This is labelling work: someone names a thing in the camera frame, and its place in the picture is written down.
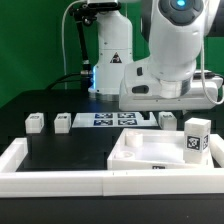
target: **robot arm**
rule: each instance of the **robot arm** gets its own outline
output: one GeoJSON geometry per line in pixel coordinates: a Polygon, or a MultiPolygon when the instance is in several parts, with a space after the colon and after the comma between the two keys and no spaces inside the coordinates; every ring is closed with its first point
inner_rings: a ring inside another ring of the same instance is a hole
{"type": "MultiPolygon", "coordinates": [[[[219,2],[142,0],[152,9],[148,32],[143,27],[150,57],[126,67],[120,109],[192,110],[214,106],[205,96],[201,82],[193,81],[193,75],[203,38],[212,26],[219,2]]],[[[213,100],[217,99],[221,84],[222,79],[206,82],[213,100]]]]}

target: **white block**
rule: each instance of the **white block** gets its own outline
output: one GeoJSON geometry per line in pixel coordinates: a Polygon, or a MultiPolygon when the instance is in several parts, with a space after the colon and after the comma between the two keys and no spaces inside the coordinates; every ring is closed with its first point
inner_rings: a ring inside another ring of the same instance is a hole
{"type": "Polygon", "coordinates": [[[143,134],[137,131],[128,131],[125,135],[126,145],[139,148],[143,145],[143,134]]]}
{"type": "Polygon", "coordinates": [[[159,126],[163,130],[176,131],[177,130],[177,119],[171,112],[160,112],[159,113],[159,126]]]}
{"type": "Polygon", "coordinates": [[[0,157],[0,173],[16,172],[27,153],[27,139],[16,138],[0,157]]]}
{"type": "Polygon", "coordinates": [[[25,121],[25,125],[27,134],[40,133],[42,128],[44,127],[44,114],[30,114],[25,121]]]}
{"type": "Polygon", "coordinates": [[[184,160],[206,165],[209,158],[211,121],[191,118],[185,122],[184,160]]]}
{"type": "Polygon", "coordinates": [[[103,195],[138,195],[138,174],[130,171],[107,171],[103,178],[103,195]]]}
{"type": "Polygon", "coordinates": [[[103,176],[104,171],[4,173],[0,198],[101,196],[103,176]]]}
{"type": "Polygon", "coordinates": [[[54,129],[56,134],[67,134],[71,128],[71,114],[58,114],[54,120],[54,129]]]}

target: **black and white pattern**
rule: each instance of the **black and white pattern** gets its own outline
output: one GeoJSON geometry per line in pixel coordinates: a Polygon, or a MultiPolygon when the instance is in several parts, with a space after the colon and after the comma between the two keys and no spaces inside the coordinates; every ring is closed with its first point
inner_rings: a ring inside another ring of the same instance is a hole
{"type": "Polygon", "coordinates": [[[163,115],[163,118],[166,118],[166,119],[169,119],[169,118],[172,118],[173,116],[172,115],[163,115]]]}
{"type": "Polygon", "coordinates": [[[112,126],[113,120],[94,120],[94,126],[112,126]]]}
{"type": "Polygon", "coordinates": [[[125,126],[132,126],[132,125],[138,125],[137,121],[135,119],[122,119],[118,120],[118,125],[125,125],[125,126]]]}
{"type": "Polygon", "coordinates": [[[200,150],[200,138],[187,136],[187,148],[200,150]]]}
{"type": "Polygon", "coordinates": [[[166,167],[165,166],[152,166],[152,169],[153,170],[164,170],[164,169],[166,169],[166,167]]]}
{"type": "Polygon", "coordinates": [[[203,150],[208,147],[208,135],[204,137],[204,142],[203,142],[203,150]]]}
{"type": "Polygon", "coordinates": [[[118,113],[118,118],[136,118],[135,113],[118,113]]]}
{"type": "Polygon", "coordinates": [[[109,118],[113,118],[113,114],[111,113],[99,113],[99,114],[95,114],[95,119],[109,119],[109,118]]]}
{"type": "Polygon", "coordinates": [[[59,116],[58,119],[67,119],[67,116],[59,116]]]}

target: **white frame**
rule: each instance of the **white frame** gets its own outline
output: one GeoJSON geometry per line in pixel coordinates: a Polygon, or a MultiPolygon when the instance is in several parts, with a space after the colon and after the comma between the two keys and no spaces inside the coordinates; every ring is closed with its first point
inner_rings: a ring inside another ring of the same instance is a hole
{"type": "MultiPolygon", "coordinates": [[[[211,152],[224,165],[218,135],[211,152]]],[[[17,138],[0,157],[1,198],[224,193],[224,168],[15,172],[27,153],[26,138],[17,138]]]]}

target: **black cable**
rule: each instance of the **black cable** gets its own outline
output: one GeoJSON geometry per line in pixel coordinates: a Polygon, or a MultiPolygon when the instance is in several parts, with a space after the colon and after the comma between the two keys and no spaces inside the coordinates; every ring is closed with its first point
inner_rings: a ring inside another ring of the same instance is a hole
{"type": "Polygon", "coordinates": [[[49,85],[46,90],[51,90],[53,87],[55,87],[57,84],[60,84],[60,83],[67,83],[67,82],[80,82],[81,80],[62,80],[62,81],[59,81],[59,82],[55,82],[54,85],[53,83],[51,85],[49,85]]]}
{"type": "Polygon", "coordinates": [[[79,73],[72,73],[72,74],[68,74],[68,75],[64,75],[58,79],[56,79],[53,83],[51,83],[50,85],[48,85],[46,87],[46,90],[51,90],[55,85],[57,85],[58,83],[60,83],[61,81],[65,80],[65,79],[68,79],[70,77],[74,77],[74,76],[80,76],[79,73]]]}
{"type": "MultiPolygon", "coordinates": [[[[222,85],[223,85],[224,84],[224,77],[222,75],[214,73],[214,72],[206,72],[205,73],[205,79],[212,79],[215,76],[218,76],[218,77],[223,79],[223,82],[222,82],[222,85]]],[[[201,73],[195,73],[193,79],[194,80],[201,80],[201,73]]]]}
{"type": "Polygon", "coordinates": [[[86,41],[85,41],[85,36],[84,36],[84,31],[82,27],[81,22],[76,23],[77,29],[78,29],[78,34],[79,34],[79,42],[80,42],[80,47],[82,51],[82,60],[83,61],[88,61],[88,53],[87,53],[87,48],[86,48],[86,41]]]}

